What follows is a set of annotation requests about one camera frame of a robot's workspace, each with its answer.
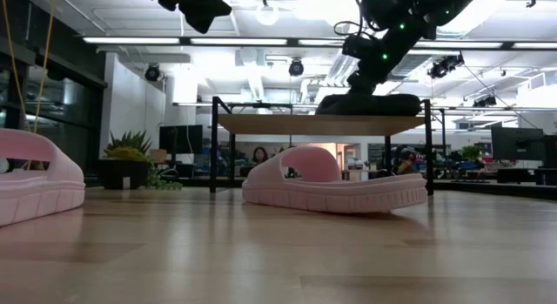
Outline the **long ceiling strip light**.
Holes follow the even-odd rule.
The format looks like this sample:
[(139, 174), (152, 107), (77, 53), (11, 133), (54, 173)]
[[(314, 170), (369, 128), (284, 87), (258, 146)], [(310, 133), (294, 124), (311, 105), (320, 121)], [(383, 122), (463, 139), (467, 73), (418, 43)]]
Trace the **long ceiling strip light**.
[[(250, 37), (82, 37), (87, 44), (96, 45), (166, 45), (166, 46), (284, 46), (340, 48), (344, 38), (250, 38)], [(413, 46), (417, 50), (497, 50), (497, 51), (557, 51), (557, 41), (473, 41), (425, 40)]]

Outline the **potted succulent plant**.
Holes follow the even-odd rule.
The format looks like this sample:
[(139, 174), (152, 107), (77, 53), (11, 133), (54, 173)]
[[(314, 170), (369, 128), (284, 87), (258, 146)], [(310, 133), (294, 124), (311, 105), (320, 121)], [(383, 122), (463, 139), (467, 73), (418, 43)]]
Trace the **potted succulent plant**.
[(164, 150), (151, 149), (146, 130), (127, 131), (119, 138), (110, 132), (104, 156), (97, 162), (98, 180), (107, 190), (181, 190), (181, 183), (164, 177), (169, 173), (177, 172), (171, 169)]

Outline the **pink rubber slide sandal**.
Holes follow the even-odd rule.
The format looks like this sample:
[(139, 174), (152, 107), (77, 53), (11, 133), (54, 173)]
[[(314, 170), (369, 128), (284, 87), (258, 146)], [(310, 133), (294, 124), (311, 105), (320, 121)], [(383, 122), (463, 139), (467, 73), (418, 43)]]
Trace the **pink rubber slide sandal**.
[(48, 138), (0, 129), (0, 159), (47, 162), (45, 170), (0, 174), (0, 226), (61, 213), (84, 203), (82, 169)]
[(287, 149), (255, 166), (242, 185), (247, 203), (322, 213), (379, 213), (427, 200), (418, 173), (343, 180), (336, 159), (314, 146)]

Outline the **small plant in blue pot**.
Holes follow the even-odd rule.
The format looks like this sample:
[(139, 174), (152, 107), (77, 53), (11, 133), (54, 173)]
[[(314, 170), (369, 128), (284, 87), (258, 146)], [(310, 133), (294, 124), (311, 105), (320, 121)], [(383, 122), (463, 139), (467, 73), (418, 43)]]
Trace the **small plant in blue pot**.
[(477, 145), (464, 146), (460, 151), (462, 161), (460, 162), (461, 170), (478, 170), (483, 167), (480, 160), (481, 149)]

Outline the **black metal table frame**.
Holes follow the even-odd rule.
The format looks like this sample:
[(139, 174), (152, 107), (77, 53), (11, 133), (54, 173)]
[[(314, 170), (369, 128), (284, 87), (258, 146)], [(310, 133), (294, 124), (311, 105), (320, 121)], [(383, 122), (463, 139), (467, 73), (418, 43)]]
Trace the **black metal table frame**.
[[(210, 187), (209, 179), (177, 179), (184, 187)], [(234, 183), (224, 177), (217, 178), (217, 188), (240, 188), (243, 180), (236, 178)], [(87, 187), (102, 186), (98, 178), (86, 177)], [(548, 199), (557, 201), (557, 186), (537, 186), (529, 184), (497, 184), (475, 182), (452, 182), (450, 180), (435, 179), (434, 191), (455, 191), (466, 193), (485, 193), (501, 196), (514, 196), (530, 199)]]

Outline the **black computer monitor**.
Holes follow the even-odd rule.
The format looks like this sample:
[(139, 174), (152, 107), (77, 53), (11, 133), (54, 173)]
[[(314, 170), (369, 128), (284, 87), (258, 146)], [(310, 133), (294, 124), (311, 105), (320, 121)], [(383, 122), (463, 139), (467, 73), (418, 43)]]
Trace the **black computer monitor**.
[(491, 136), (495, 159), (542, 161), (545, 157), (541, 129), (494, 127)]
[(557, 135), (545, 135), (543, 144), (544, 166), (548, 168), (557, 168)]
[(203, 150), (203, 126), (161, 126), (159, 128), (159, 148), (170, 154), (200, 154)]

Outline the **white round ceiling lamp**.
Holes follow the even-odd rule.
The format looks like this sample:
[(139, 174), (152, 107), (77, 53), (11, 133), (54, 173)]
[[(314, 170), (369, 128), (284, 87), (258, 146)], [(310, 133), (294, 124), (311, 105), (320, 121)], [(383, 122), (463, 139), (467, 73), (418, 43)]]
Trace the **white round ceiling lamp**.
[(279, 20), (279, 8), (270, 3), (262, 3), (256, 9), (256, 19), (265, 26), (274, 25)]

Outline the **wooden shelf with black frame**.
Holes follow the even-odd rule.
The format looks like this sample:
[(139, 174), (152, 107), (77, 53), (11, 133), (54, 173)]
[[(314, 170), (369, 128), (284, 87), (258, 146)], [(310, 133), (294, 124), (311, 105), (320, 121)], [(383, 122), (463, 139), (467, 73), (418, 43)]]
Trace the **wooden shelf with black frame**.
[(221, 125), (229, 132), (230, 174), (227, 187), (236, 185), (235, 143), (236, 136), (242, 135), (288, 135), (301, 136), (375, 136), (382, 137), (385, 156), (391, 157), (391, 137), (424, 125), (426, 137), (426, 189), (427, 194), (434, 195), (433, 183), (433, 129), (432, 105), (428, 99), (422, 99), (424, 116), (340, 116), (340, 115), (282, 115), (235, 114), (234, 107), (246, 107), (247, 103), (225, 103), (215, 96), (211, 100), (211, 153), (209, 190), (215, 193), (221, 185), (217, 179), (218, 127)]

